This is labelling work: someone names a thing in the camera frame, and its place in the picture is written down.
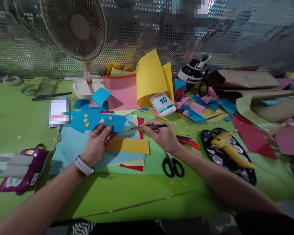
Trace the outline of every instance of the black scissors handle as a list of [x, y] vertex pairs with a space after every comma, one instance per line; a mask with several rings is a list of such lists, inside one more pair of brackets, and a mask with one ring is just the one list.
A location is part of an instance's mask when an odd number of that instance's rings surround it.
[[[185, 175], [185, 171], [184, 171], [184, 168], [183, 166], [181, 165], [181, 163], [176, 160], [175, 158], [172, 158], [172, 164], [170, 162], [170, 160], [168, 158], [165, 158], [162, 162], [162, 169], [164, 171], [164, 173], [170, 177], [170, 178], [173, 178], [175, 175], [177, 175], [177, 177], [183, 177]], [[170, 174], [167, 172], [167, 169], [166, 169], [166, 165], [169, 166], [169, 169], [170, 169]], [[181, 169], [181, 174], [179, 173], [176, 165], [178, 165]]]

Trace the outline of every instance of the tape roll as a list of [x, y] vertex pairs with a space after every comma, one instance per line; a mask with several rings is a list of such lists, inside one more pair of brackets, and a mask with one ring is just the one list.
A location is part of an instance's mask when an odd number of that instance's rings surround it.
[[17, 86], [22, 83], [22, 79], [17, 76], [11, 76], [3, 80], [3, 83], [8, 86]]

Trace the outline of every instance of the red paper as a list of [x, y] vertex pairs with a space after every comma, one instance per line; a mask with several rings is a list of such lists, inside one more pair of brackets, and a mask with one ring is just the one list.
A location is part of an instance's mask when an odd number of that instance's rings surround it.
[[281, 128], [274, 138], [282, 154], [294, 156], [294, 126]]
[[132, 170], [138, 170], [138, 171], [143, 171], [143, 166], [125, 166], [123, 164], [120, 165], [121, 167], [129, 168]]
[[[137, 123], [139, 126], [142, 125], [144, 123], [144, 119], [142, 117], [141, 118], [137, 117]], [[144, 132], [141, 132], [141, 131], [139, 132], [139, 138], [144, 139]]]
[[242, 116], [231, 116], [231, 120], [250, 152], [277, 159], [264, 134]]

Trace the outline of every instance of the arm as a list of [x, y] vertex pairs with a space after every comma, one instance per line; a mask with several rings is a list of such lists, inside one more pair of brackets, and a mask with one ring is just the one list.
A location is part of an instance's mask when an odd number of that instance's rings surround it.
[[[110, 133], [111, 128], [101, 123], [90, 132], [80, 156], [89, 167], [101, 159], [107, 143], [116, 136], [117, 133]], [[84, 177], [85, 174], [71, 163], [0, 224], [0, 235], [44, 234]]]
[[162, 124], [162, 122], [150, 120], [143, 124], [143, 129], [165, 151], [193, 168], [226, 203], [237, 211], [255, 210], [284, 214], [259, 189], [232, 172], [181, 145], [177, 141], [170, 125], [160, 128], [159, 133], [147, 127], [157, 124]]

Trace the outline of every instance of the scissors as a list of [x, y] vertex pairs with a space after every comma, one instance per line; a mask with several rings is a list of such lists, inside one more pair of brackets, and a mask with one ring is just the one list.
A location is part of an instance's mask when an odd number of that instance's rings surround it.
[[[170, 178], [174, 177], [175, 175], [177, 175], [178, 177], [183, 177], [185, 175], [185, 171], [184, 171], [184, 168], [182, 167], [181, 163], [178, 160], [176, 160], [175, 158], [172, 158], [168, 152], [166, 152], [166, 155], [167, 155], [167, 157], [162, 162], [162, 169], [163, 169], [164, 173], [167, 176], [169, 176]], [[170, 174], [167, 172], [166, 164], [168, 164], [168, 166], [169, 166]], [[177, 169], [177, 165], [181, 169], [181, 174], [179, 173], [179, 171]]]

